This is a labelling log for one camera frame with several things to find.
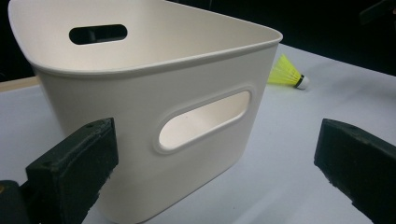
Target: dark background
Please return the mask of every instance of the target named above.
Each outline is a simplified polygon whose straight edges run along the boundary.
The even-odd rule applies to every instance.
[[[396,76],[396,16],[360,25],[359,13],[379,0],[171,0],[277,29],[282,44]],[[0,81],[33,76],[0,8]]]

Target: bin rim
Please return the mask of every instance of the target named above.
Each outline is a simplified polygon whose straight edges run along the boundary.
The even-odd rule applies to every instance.
[[[12,0],[9,3],[12,4],[12,2],[18,2],[22,0]],[[237,19],[234,17],[226,16],[226,15],[221,15],[219,13],[215,13],[212,11],[206,11],[209,13],[214,13],[217,14],[221,17],[228,17],[236,21],[242,21],[244,23],[250,23],[255,26],[259,26],[261,28],[264,28],[268,30],[269,32],[272,32],[275,38],[267,41],[262,41],[259,43],[255,44],[250,44],[250,45],[245,45],[245,46],[240,46],[236,48],[230,48],[230,49],[223,49],[223,50],[217,50],[217,51],[212,51],[208,53],[203,53],[203,54],[196,54],[192,56],[187,56],[187,57],[182,57],[182,58],[177,58],[177,59],[172,59],[172,60],[165,60],[162,62],[157,62],[157,63],[147,63],[147,64],[141,64],[141,65],[132,65],[132,66],[124,66],[124,67],[115,67],[115,68],[107,68],[107,69],[67,69],[59,66],[48,66],[43,64],[42,62],[35,60],[34,57],[32,57],[29,53],[29,50],[26,49],[24,46],[24,42],[21,40],[21,38],[18,35],[18,29],[15,27],[16,24],[12,22],[12,11],[10,11],[10,5],[8,5],[8,19],[9,19],[9,24],[12,29],[12,32],[14,34],[15,39],[18,42],[18,45],[26,58],[26,60],[32,65],[33,69],[35,70],[40,70],[43,72],[48,73],[48,75],[56,76],[56,77],[123,77],[123,76],[138,76],[139,74],[147,74],[147,73],[155,73],[156,71],[163,71],[163,70],[172,70],[175,69],[176,67],[189,67],[189,66],[195,66],[197,64],[202,64],[202,63],[207,63],[207,62],[215,62],[215,61],[221,61],[226,58],[232,58],[232,57],[237,57],[240,55],[248,54],[253,51],[259,51],[262,49],[267,49],[272,46],[275,46],[280,43],[280,41],[283,39],[283,35],[276,29],[273,29],[271,27],[265,26],[265,25],[260,25],[255,22],[251,21],[244,21],[241,19]]]
[[[159,63],[149,63],[138,66],[127,66],[127,67],[114,68],[114,69],[103,69],[103,70],[60,69],[57,67],[43,65],[42,63],[32,60],[28,54],[25,54],[25,52],[23,54],[25,55],[27,61],[33,66],[33,69],[47,72],[49,75],[56,77],[81,77],[81,78],[125,77],[125,76],[130,77],[130,76],[145,75],[147,73],[155,73],[156,71],[163,72],[181,67],[191,67],[208,62],[221,61],[227,58],[238,57],[254,51],[267,49],[279,44],[279,42],[283,38],[283,35],[279,31],[277,30],[274,31],[276,31],[279,34],[279,38],[264,43],[259,43],[259,44],[254,44],[254,45],[249,45],[234,49],[219,50],[206,54],[198,54],[190,57],[168,60]]]

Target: wooden edge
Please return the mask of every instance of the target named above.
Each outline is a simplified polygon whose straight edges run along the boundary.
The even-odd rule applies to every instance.
[[[38,85],[36,77],[27,77],[7,82],[0,82],[0,92],[13,91],[21,88],[32,87]]]

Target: shuttlecock cork base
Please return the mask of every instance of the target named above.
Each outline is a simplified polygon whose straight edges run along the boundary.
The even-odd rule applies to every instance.
[[[268,83],[292,86],[305,90],[309,84],[309,78],[300,74],[289,59],[282,54],[271,70]]]

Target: badminton shuttlecock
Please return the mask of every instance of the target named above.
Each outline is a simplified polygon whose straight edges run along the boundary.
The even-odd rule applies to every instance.
[[[308,87],[309,79],[301,75],[289,59],[282,54],[268,77],[268,83],[289,85],[300,90]]]

